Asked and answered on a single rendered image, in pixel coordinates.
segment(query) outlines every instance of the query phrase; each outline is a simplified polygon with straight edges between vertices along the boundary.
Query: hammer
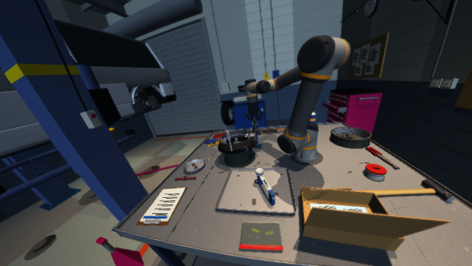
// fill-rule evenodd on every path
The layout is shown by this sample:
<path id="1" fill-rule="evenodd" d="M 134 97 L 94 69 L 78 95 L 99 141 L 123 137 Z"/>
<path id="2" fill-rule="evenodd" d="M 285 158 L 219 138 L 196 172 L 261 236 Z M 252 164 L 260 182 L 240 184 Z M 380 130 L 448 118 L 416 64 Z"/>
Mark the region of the hammer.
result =
<path id="1" fill-rule="evenodd" d="M 431 182 L 430 180 L 423 180 L 421 184 L 425 187 L 425 189 L 416 189 L 416 190 L 353 190 L 357 192 L 368 192 L 374 193 L 377 196 L 397 196 L 397 195 L 416 195 L 416 194 L 438 194 L 446 202 L 451 202 L 454 200 L 454 197 L 451 194 L 446 193 L 440 186 L 436 185 L 435 183 Z"/>

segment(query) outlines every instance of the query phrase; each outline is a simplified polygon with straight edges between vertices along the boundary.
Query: open box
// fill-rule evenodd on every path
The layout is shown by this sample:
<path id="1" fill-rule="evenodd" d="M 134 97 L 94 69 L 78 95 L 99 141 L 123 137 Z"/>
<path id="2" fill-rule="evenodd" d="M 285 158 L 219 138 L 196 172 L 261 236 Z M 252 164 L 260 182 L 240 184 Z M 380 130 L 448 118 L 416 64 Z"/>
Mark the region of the open box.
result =
<path id="1" fill-rule="evenodd" d="M 310 204 L 364 207 L 365 212 L 312 208 Z M 303 236 L 395 251 L 405 235 L 450 221 L 390 215 L 374 193 L 302 187 Z"/>

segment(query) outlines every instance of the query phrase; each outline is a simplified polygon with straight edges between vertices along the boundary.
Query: pink tool cabinet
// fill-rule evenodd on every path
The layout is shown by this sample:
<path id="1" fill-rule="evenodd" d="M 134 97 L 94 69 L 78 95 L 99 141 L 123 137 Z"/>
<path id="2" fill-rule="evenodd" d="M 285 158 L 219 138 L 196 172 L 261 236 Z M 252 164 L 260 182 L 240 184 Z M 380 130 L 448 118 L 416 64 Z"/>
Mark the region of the pink tool cabinet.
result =
<path id="1" fill-rule="evenodd" d="M 334 89 L 323 106 L 328 108 L 328 123 L 343 122 L 372 134 L 381 99 L 382 92 L 378 90 Z"/>

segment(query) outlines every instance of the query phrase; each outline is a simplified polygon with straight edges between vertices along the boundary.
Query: tire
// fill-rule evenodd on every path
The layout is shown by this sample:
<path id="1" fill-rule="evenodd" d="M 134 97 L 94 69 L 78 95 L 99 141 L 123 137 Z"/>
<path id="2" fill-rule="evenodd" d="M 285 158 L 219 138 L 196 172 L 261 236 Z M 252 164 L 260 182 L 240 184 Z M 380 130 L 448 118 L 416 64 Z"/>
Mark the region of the tire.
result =
<path id="1" fill-rule="evenodd" d="M 221 104 L 221 120 L 225 125 L 234 125 L 233 106 L 233 101 L 226 101 Z"/>

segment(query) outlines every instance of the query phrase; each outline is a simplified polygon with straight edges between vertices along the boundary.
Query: yellow stripe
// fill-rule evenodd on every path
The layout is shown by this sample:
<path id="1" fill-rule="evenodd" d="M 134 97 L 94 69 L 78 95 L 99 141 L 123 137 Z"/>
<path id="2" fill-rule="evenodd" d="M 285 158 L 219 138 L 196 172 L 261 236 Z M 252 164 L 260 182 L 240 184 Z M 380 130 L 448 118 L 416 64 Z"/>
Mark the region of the yellow stripe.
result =
<path id="1" fill-rule="evenodd" d="M 279 88 L 279 89 L 282 89 L 282 87 L 281 87 L 281 86 L 278 86 L 278 85 L 277 85 L 277 79 L 278 79 L 278 78 L 279 78 L 279 77 L 277 77 L 277 78 L 274 80 L 274 82 L 275 82 L 275 84 L 276 84 L 277 88 Z"/>
<path id="2" fill-rule="evenodd" d="M 305 138 L 306 138 L 306 136 L 303 137 L 303 138 L 293 137 L 293 136 L 289 135 L 289 133 L 287 133 L 287 131 L 284 131 L 283 133 L 285 134 L 285 136 L 287 136 L 287 137 L 289 137 L 289 138 L 291 138 L 291 139 L 295 139 L 295 140 L 297 140 L 297 141 L 301 141 L 302 139 L 305 139 Z"/>
<path id="3" fill-rule="evenodd" d="M 348 54 L 349 54 L 348 43 L 344 39 L 341 39 L 341 40 L 344 42 L 344 44 L 346 44 L 346 55 L 344 56 L 344 60 L 342 60 L 342 63 L 340 63 L 339 66 L 335 68 L 335 70 L 338 69 L 340 66 L 342 66 L 344 62 L 346 62 L 346 59 L 348 58 Z"/>
<path id="4" fill-rule="evenodd" d="M 67 66 L 72 75 L 80 75 L 77 66 Z M 33 63 L 17 63 L 5 72 L 8 81 L 13 84 L 23 76 L 68 75 L 64 65 L 42 65 Z"/>
<path id="5" fill-rule="evenodd" d="M 331 75 L 315 75 L 315 74 L 310 74 L 310 73 L 305 73 L 303 71 L 300 71 L 300 76 L 304 76 L 310 79 L 331 79 Z"/>
<path id="6" fill-rule="evenodd" d="M 316 148 L 317 145 L 313 146 L 313 147 L 302 147 L 303 150 L 312 150 L 314 148 Z"/>

